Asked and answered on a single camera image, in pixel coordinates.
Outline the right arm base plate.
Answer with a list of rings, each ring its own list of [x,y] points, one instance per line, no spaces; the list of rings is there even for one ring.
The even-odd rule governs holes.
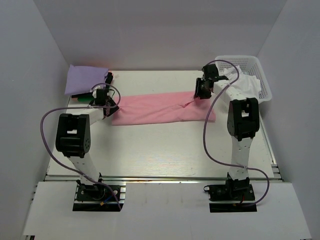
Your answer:
[[[226,184],[211,184],[203,187],[209,195],[210,213],[255,213],[256,198],[253,186],[247,189],[231,191]]]

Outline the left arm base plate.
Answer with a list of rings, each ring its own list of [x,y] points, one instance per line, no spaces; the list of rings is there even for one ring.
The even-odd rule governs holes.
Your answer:
[[[77,181],[73,201],[73,212],[120,212],[124,205],[124,188],[120,185],[110,185],[109,188],[102,185],[84,185]]]

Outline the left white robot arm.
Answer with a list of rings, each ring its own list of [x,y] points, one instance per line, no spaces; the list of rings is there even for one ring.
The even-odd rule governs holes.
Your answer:
[[[96,87],[89,108],[78,114],[62,113],[59,116],[55,148],[74,165],[79,172],[79,184],[88,188],[88,193],[99,200],[105,196],[106,187],[100,184],[101,174],[94,166],[91,148],[91,125],[115,113],[119,107],[109,94],[108,87]]]

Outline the pink t-shirt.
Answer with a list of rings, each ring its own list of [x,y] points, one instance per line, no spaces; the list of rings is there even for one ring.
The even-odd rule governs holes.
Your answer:
[[[191,91],[122,96],[113,126],[204,121],[210,99],[194,98]]]

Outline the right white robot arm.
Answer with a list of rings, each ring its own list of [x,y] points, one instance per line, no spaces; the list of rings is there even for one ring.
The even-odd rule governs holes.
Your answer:
[[[203,66],[202,72],[203,76],[196,79],[194,98],[207,100],[214,93],[213,103],[221,99],[228,105],[226,126],[232,142],[231,163],[214,162],[229,167],[225,192],[236,200],[250,184],[248,163],[253,138],[260,129],[259,103],[257,98],[245,96],[234,88],[234,80],[229,82],[225,75],[220,75],[215,61]]]

